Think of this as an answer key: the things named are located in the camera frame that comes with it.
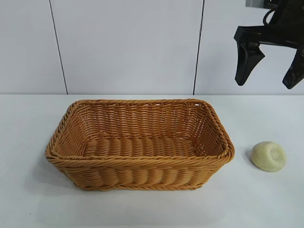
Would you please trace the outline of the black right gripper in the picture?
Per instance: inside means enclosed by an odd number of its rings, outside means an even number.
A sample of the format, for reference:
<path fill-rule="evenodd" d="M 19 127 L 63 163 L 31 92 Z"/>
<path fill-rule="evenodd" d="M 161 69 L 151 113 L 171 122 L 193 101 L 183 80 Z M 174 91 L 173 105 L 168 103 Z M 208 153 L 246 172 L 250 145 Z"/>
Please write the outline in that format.
<path fill-rule="evenodd" d="M 304 2 L 281 0 L 263 17 L 262 26 L 239 26 L 234 35 L 237 42 L 235 81 L 243 86 L 255 66 L 265 57 L 260 44 L 298 49 L 283 78 L 287 89 L 304 79 Z"/>

